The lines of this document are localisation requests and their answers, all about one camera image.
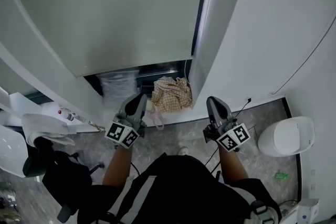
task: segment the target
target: gray floor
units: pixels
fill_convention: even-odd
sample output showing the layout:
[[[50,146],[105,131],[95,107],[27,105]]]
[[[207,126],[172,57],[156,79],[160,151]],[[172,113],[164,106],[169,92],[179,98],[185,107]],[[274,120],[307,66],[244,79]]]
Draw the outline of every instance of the gray floor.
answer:
[[[278,203],[297,198],[295,157],[265,156],[258,150],[256,139],[267,126],[283,119],[286,119],[286,114],[280,100],[243,111],[238,117],[238,122],[244,122],[252,136],[252,139],[241,146],[239,158],[249,177],[261,179],[272,198]],[[187,146],[190,155],[206,163],[217,148],[215,142],[206,144],[204,141],[202,130],[207,124],[208,119],[205,119],[165,126],[163,131],[149,128],[145,138],[139,139],[134,146],[133,163],[140,172],[143,172],[163,152],[176,154],[182,146]],[[72,136],[72,139],[75,140],[76,146],[57,146],[57,149],[67,153],[79,152],[81,161],[89,167],[99,162],[105,163],[106,166],[109,164],[114,148],[112,143],[104,139],[104,134],[77,134]],[[218,161],[217,152],[207,164],[207,168],[212,170]],[[276,172],[284,172],[289,177],[283,180],[275,179]],[[136,175],[133,167],[131,174]],[[92,175],[94,184],[100,184],[103,175],[104,169],[97,170]],[[12,183],[23,223],[59,223],[56,215],[60,206],[43,184],[37,182],[35,178],[19,178],[0,170],[0,181]],[[67,223],[76,223],[76,216],[71,217]]]

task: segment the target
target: wire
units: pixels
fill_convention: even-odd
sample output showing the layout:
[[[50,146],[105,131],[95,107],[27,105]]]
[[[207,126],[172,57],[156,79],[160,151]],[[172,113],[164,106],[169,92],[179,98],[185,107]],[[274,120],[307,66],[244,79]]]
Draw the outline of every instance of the wire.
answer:
[[[187,76],[185,74],[185,67],[186,67],[186,65],[187,65],[187,60],[185,60],[185,63],[184,63],[184,77],[185,77],[186,81],[188,82],[188,84],[190,85],[190,83],[189,83],[189,81],[187,79]]]
[[[322,39],[321,39],[320,42],[317,44],[317,46],[315,47],[315,49],[311,52],[311,54],[310,54],[310,55],[308,56],[308,58],[303,62],[303,64],[300,65],[300,67],[298,68],[298,70],[296,70],[296,71],[294,72],[294,74],[293,74],[293,75],[292,75],[292,76],[285,82],[285,84],[283,84],[283,85],[282,85],[276,92],[273,92],[272,94],[276,94],[278,91],[280,91],[280,90],[287,84],[287,82],[290,81],[290,79],[291,79],[292,77],[294,77],[294,75],[295,75],[295,74],[301,69],[301,67],[308,61],[308,59],[310,58],[310,56],[312,56],[312,54],[316,51],[317,47],[320,46],[321,42],[322,42],[322,41],[324,40],[324,38],[326,37],[326,35],[327,35],[327,33],[329,32],[330,28],[331,28],[332,25],[334,24],[335,20],[336,20],[336,17],[335,17],[334,20],[332,21],[332,23],[331,23],[331,25],[329,26],[327,32],[325,32],[325,34],[323,35]]]
[[[280,204],[278,204],[278,206],[283,205],[284,203],[286,203],[286,202],[288,202],[288,201],[295,201],[296,203],[298,203],[298,201],[296,201],[296,200],[286,200],[286,201],[283,201],[283,202],[281,202]]]
[[[253,126],[253,129],[254,129],[254,132],[256,133],[256,137],[259,138],[255,126]]]
[[[211,171],[211,174],[214,172],[214,170],[216,170],[216,168],[219,166],[221,162],[218,162],[217,165],[215,166],[215,168]]]
[[[215,153],[217,152],[218,149],[219,149],[219,147],[217,147],[217,149],[215,150],[215,152],[211,155],[210,159],[206,162],[206,164],[204,164],[204,166],[207,165],[210,162],[210,160],[215,155]]]
[[[247,106],[247,104],[249,103],[249,102],[251,102],[251,98],[249,98],[249,99],[247,99],[247,103],[245,104],[245,106],[243,106],[243,108],[238,112],[238,114],[237,115],[235,115],[235,118],[237,118],[238,117],[238,115],[241,113],[241,111],[243,111],[243,109],[244,109],[244,107],[246,107]]]
[[[255,126],[256,126],[256,124],[253,125],[251,128],[249,128],[249,129],[247,129],[247,130],[249,131],[249,130],[251,130],[252,128],[254,128]]]
[[[137,171],[138,176],[140,176],[139,170],[136,168],[136,166],[131,162],[131,165],[134,167],[134,169]]]

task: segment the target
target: black cable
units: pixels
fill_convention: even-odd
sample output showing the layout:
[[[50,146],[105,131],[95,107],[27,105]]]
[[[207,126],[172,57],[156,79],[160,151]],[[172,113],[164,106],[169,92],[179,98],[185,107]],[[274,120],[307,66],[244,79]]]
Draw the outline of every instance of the black cable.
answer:
[[[245,106],[243,106],[243,108],[238,112],[238,114],[235,115],[235,118],[238,117],[238,115],[241,113],[241,111],[243,111],[244,107],[246,107],[247,104],[248,104],[249,102],[251,102],[251,98],[247,99],[247,103],[246,103]]]
[[[131,162],[131,165],[134,167],[134,169],[137,171],[138,176],[140,176],[139,170],[136,168],[136,166]]]
[[[329,32],[330,28],[332,27],[332,25],[334,24],[336,20],[336,17],[334,18],[334,20],[332,21],[331,25],[329,26],[327,32],[325,32],[325,34],[323,35],[322,39],[320,40],[320,42],[317,44],[317,46],[315,47],[315,49],[311,52],[311,54],[308,56],[308,58],[303,62],[302,65],[300,65],[300,67],[298,68],[298,70],[296,70],[294,72],[293,75],[290,76],[290,78],[285,82],[284,85],[282,85],[276,92],[273,92],[272,94],[276,94],[278,91],[280,91],[286,84],[288,81],[291,80],[292,77],[294,77],[294,75],[301,69],[301,67],[303,67],[303,65],[308,61],[308,59],[310,58],[310,56],[312,56],[312,54],[316,51],[316,49],[320,46],[321,42],[324,40],[324,38],[326,37],[327,33]]]
[[[249,128],[249,129],[247,129],[247,130],[249,131],[249,130],[251,130],[252,128],[254,128],[255,126],[256,126],[256,124],[253,125],[251,128]]]
[[[215,166],[215,168],[211,171],[211,174],[214,172],[214,170],[216,170],[216,168],[219,166],[221,162],[218,162],[217,165]]]
[[[284,203],[286,203],[286,202],[288,202],[288,201],[295,201],[296,203],[298,203],[298,201],[296,201],[296,200],[286,200],[286,201],[283,201],[283,202],[281,202],[280,204],[278,204],[278,206],[283,205]]]
[[[217,152],[218,149],[219,149],[219,147],[217,147],[215,152],[211,155],[210,159],[206,162],[206,164],[204,164],[204,166],[207,165],[210,162],[211,158],[215,155],[215,153]]]

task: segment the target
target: checkered fabric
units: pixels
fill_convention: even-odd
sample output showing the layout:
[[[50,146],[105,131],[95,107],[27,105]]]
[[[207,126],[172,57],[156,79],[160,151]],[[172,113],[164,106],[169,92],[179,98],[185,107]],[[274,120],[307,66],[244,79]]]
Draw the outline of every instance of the checkered fabric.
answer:
[[[182,108],[190,108],[191,90],[185,78],[162,77],[154,82],[152,102],[161,112],[173,112]]]

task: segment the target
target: white trash can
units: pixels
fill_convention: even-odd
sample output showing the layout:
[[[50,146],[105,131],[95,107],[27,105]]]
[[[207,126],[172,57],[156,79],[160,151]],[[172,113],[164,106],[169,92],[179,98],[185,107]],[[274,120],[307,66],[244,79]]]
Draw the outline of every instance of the white trash can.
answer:
[[[265,155],[285,157],[306,151],[314,141],[313,120],[301,116],[268,126],[258,139],[258,148]]]

